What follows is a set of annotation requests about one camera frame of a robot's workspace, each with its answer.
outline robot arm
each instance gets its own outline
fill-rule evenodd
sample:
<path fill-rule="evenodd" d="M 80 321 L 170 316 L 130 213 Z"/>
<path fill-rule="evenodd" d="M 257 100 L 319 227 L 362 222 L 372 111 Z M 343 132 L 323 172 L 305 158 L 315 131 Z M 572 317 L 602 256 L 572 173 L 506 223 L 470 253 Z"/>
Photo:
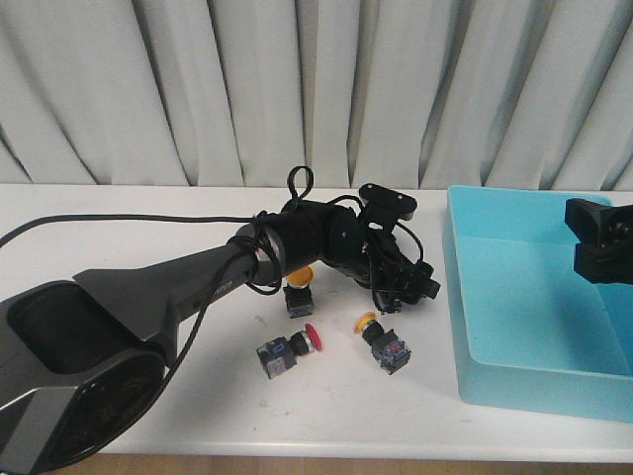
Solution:
<path fill-rule="evenodd" d="M 294 176 L 302 168 L 309 187 L 300 196 Z M 419 241 L 413 264 L 392 235 L 412 214 L 412 198 L 370 185 L 356 216 L 337 204 L 347 196 L 305 200 L 311 186 L 312 172 L 294 169 L 282 211 L 236 219 L 248 223 L 220 247 L 141 269 L 86 270 L 0 303 L 0 472 L 74 463 L 133 425 L 182 362 L 207 306 L 241 284 L 271 294 L 283 276 L 320 259 L 371 289 L 381 311 L 435 297 L 439 284 Z M 178 326 L 196 312 L 177 354 Z"/>

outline blue plastic bin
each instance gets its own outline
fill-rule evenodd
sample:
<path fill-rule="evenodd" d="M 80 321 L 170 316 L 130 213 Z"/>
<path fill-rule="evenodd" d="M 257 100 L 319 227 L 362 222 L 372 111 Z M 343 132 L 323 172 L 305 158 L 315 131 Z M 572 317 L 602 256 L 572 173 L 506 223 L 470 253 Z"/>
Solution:
<path fill-rule="evenodd" d="M 596 195 L 453 186 L 444 256 L 461 398 L 633 422 L 633 286 L 574 272 L 565 203 Z"/>

